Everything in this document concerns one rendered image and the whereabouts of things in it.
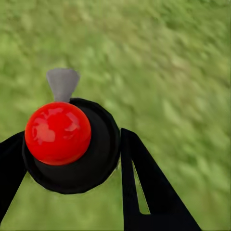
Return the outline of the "pesticide atomizer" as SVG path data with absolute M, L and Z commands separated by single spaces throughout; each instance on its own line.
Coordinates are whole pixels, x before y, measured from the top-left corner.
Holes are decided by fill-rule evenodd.
M 85 193 L 106 182 L 121 157 L 121 133 L 99 104 L 72 98 L 79 73 L 50 69 L 47 81 L 55 102 L 29 118 L 22 156 L 34 181 L 60 194 Z

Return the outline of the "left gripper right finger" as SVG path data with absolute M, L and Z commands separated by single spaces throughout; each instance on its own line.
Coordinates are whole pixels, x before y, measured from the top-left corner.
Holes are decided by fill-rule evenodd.
M 202 231 L 139 136 L 121 128 L 124 231 Z M 150 215 L 140 213 L 134 162 Z

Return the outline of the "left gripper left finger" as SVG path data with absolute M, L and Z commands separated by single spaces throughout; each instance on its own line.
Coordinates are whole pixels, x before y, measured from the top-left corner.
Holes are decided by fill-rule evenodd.
M 0 143 L 0 222 L 27 171 L 22 156 L 24 135 L 21 131 Z

